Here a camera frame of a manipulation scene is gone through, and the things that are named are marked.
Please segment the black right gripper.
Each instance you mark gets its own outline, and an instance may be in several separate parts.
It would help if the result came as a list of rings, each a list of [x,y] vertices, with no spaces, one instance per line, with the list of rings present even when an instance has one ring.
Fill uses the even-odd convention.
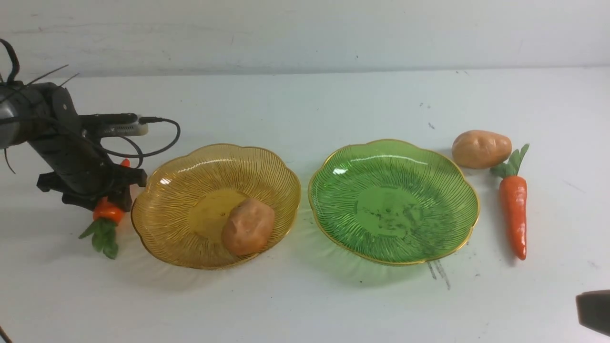
[[[596,290],[575,297],[580,325],[604,336],[610,335],[610,291]]]

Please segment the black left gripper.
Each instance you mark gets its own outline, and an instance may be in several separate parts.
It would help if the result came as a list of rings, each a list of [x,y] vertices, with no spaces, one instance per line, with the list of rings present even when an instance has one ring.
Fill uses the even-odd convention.
[[[102,150],[101,138],[82,128],[67,89],[52,84],[36,84],[30,105],[36,115],[32,126],[36,135],[29,145],[51,167],[40,174],[37,187],[57,191],[65,204],[93,210],[108,197],[119,208],[129,211],[130,186],[143,187],[147,173],[140,168],[122,167]]]

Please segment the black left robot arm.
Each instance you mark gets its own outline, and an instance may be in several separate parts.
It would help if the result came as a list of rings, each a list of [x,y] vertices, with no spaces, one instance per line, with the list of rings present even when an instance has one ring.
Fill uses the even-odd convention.
[[[1,147],[28,143],[50,166],[40,174],[42,192],[62,194],[64,204],[92,211],[106,198],[125,212],[131,185],[145,185],[142,169],[114,163],[101,139],[133,134],[134,113],[79,115],[69,91],[44,83],[1,85]]]

